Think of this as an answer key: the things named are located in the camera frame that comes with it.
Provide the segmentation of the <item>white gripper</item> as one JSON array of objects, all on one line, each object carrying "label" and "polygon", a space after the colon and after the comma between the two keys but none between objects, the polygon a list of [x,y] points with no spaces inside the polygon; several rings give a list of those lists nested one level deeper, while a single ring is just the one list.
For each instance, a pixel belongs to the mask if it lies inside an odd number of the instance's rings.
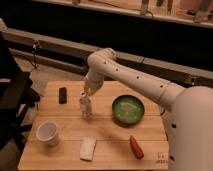
[{"label": "white gripper", "polygon": [[93,96],[102,87],[100,76],[86,75],[84,79],[84,92],[88,96]]}]

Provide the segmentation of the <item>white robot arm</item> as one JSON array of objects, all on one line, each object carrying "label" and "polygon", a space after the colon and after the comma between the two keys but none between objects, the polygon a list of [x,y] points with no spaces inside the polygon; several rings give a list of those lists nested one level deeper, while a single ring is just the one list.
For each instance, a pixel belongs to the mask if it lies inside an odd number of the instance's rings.
[{"label": "white robot arm", "polygon": [[116,62],[104,48],[87,57],[84,90],[95,94],[106,76],[119,81],[170,114],[168,171],[213,171],[213,88],[176,83]]}]

